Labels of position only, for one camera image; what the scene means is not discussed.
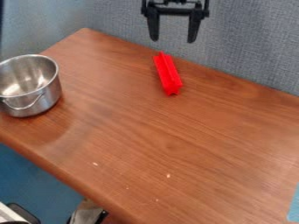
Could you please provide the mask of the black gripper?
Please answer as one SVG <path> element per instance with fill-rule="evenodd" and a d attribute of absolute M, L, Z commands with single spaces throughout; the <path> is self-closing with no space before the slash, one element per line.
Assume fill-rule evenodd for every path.
<path fill-rule="evenodd" d="M 142 14 L 147 17 L 150 37 L 159 39 L 161 16 L 189 16 L 189 38 L 191 44 L 198 38 L 202 20 L 211 15 L 211 0 L 142 0 Z"/>

